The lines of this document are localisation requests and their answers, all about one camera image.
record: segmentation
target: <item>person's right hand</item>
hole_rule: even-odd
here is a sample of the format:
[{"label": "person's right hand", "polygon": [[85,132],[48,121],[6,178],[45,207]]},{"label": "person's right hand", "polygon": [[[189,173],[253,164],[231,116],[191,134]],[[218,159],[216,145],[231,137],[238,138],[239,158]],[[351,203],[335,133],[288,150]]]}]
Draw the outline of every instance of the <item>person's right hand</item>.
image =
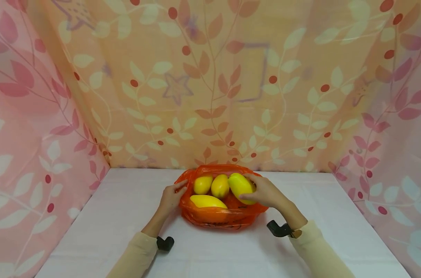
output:
[{"label": "person's right hand", "polygon": [[252,174],[245,174],[244,176],[254,182],[257,190],[251,194],[240,195],[240,199],[259,202],[261,205],[271,208],[277,208],[283,202],[289,201],[269,179]]}]

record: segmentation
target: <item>person's left hand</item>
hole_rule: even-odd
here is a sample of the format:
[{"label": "person's left hand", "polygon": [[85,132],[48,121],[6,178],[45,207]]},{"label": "person's left hand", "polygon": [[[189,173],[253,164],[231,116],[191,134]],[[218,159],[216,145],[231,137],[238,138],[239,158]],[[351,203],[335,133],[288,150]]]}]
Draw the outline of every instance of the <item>person's left hand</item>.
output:
[{"label": "person's left hand", "polygon": [[161,201],[159,203],[158,211],[160,213],[169,215],[180,203],[182,195],[187,190],[187,187],[183,187],[187,183],[187,180],[178,182],[174,185],[166,187],[162,193]]}]

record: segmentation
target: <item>black clip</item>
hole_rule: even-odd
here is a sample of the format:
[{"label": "black clip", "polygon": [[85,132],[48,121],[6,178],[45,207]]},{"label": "black clip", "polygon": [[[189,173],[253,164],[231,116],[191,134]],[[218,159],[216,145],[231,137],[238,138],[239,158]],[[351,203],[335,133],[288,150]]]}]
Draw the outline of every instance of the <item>black clip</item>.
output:
[{"label": "black clip", "polygon": [[156,245],[158,246],[158,250],[169,252],[172,249],[175,240],[172,237],[167,237],[166,240],[163,240],[161,237],[157,237]]},{"label": "black clip", "polygon": [[288,223],[285,223],[283,226],[278,226],[278,224],[275,222],[275,220],[272,220],[267,224],[267,227],[269,228],[269,231],[276,236],[276,237],[286,237],[290,234],[292,234],[292,229],[289,227]]}]

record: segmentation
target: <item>hand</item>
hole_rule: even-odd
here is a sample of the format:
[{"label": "hand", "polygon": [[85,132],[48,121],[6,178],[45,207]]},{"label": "hand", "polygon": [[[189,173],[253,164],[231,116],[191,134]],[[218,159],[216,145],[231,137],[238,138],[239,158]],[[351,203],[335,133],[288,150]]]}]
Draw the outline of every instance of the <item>hand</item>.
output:
[{"label": "hand", "polygon": [[169,185],[164,189],[158,207],[158,211],[160,213],[169,215],[176,207],[178,207],[182,195],[184,195],[187,190],[187,187],[183,187],[186,183],[187,180],[181,181],[177,184]]},{"label": "hand", "polygon": [[290,202],[269,179],[252,174],[245,174],[244,176],[254,182],[257,191],[251,194],[242,194],[240,199],[259,202],[261,205],[276,209],[284,203]]}]

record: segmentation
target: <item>orange leaf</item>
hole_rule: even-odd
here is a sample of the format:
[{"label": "orange leaf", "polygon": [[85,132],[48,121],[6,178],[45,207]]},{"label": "orange leaf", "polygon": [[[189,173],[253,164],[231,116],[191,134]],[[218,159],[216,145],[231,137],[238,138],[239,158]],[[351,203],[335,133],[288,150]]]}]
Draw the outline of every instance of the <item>orange leaf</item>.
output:
[{"label": "orange leaf", "polygon": [[227,97],[234,98],[240,92],[240,89],[241,89],[241,84],[231,88],[229,93],[227,94]]},{"label": "orange leaf", "polygon": [[221,141],[221,140],[215,140],[215,141],[211,141],[210,142],[211,145],[215,146],[215,147],[221,147],[221,146],[225,146],[226,144]]},{"label": "orange leaf", "polygon": [[209,64],[210,64],[209,56],[207,55],[205,51],[203,51],[203,53],[201,54],[200,62],[198,63],[200,71],[203,75],[205,75],[207,71],[209,70]]},{"label": "orange leaf", "polygon": [[223,121],[218,125],[218,132],[224,132],[226,131],[227,127],[229,126],[229,123],[227,121]]},{"label": "orange leaf", "polygon": [[220,91],[223,94],[227,94],[228,85],[227,85],[227,81],[224,78],[223,74],[220,74],[220,76],[218,77],[218,88],[220,88]]},{"label": "orange leaf", "polygon": [[260,1],[244,2],[239,11],[240,17],[250,17],[257,11],[259,5]]},{"label": "orange leaf", "polygon": [[229,4],[230,10],[236,14],[240,6],[240,0],[228,0],[227,3]]},{"label": "orange leaf", "polygon": [[209,112],[209,111],[207,111],[207,110],[204,110],[204,109],[198,109],[198,110],[195,110],[195,112],[196,112],[196,114],[200,115],[200,116],[201,116],[201,118],[203,118],[203,119],[205,119],[205,120],[207,120],[207,119],[210,119],[210,118],[211,118],[211,114],[210,114],[210,112]]},{"label": "orange leaf", "polygon": [[231,41],[227,44],[226,50],[229,51],[232,54],[236,54],[240,52],[244,47],[244,43],[240,41]]},{"label": "orange leaf", "polygon": [[420,15],[420,4],[416,3],[414,7],[406,15],[404,15],[402,21],[398,24],[399,32],[402,33],[411,28],[414,23],[418,20]]},{"label": "orange leaf", "polygon": [[383,83],[391,82],[392,73],[389,72],[386,68],[379,65],[376,69],[376,79]]},{"label": "orange leaf", "polygon": [[207,135],[207,136],[213,136],[215,134],[217,134],[215,129],[203,129],[201,131],[202,134]]},{"label": "orange leaf", "polygon": [[222,14],[219,14],[218,17],[216,17],[208,27],[208,35],[209,39],[213,39],[221,32],[221,29],[223,27],[223,16]]},{"label": "orange leaf", "polygon": [[212,118],[218,118],[218,117],[221,117],[221,115],[224,113],[224,111],[226,111],[226,108],[227,108],[227,106],[225,106],[225,105],[219,106],[218,108],[216,108],[216,109],[213,111],[213,113],[212,113],[211,117],[212,117]]},{"label": "orange leaf", "polygon": [[230,76],[230,84],[233,85],[235,82],[238,81],[240,78],[241,73],[241,65],[238,65],[238,67],[233,71],[232,75]]},{"label": "orange leaf", "polygon": [[203,152],[203,156],[205,159],[210,158],[211,155],[211,149],[210,147],[206,147],[205,151]]},{"label": "orange leaf", "polygon": [[189,75],[190,77],[195,78],[195,79],[201,78],[200,71],[193,65],[183,63],[183,68],[184,68],[185,73],[187,73],[187,75]]},{"label": "orange leaf", "polygon": [[186,27],[190,20],[190,6],[189,1],[181,0],[178,7],[178,21],[182,27]]}]

